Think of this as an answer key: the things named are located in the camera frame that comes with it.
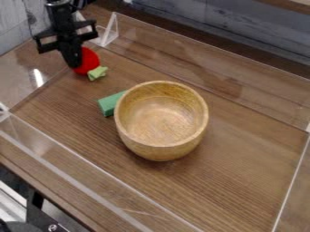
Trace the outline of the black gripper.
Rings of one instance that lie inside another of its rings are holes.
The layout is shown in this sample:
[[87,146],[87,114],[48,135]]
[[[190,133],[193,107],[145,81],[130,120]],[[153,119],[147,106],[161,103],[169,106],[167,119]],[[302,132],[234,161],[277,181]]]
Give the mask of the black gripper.
[[39,53],[59,50],[67,65],[77,68],[83,62],[83,42],[98,38],[98,21],[75,21],[73,8],[71,0],[47,0],[51,26],[34,39]]

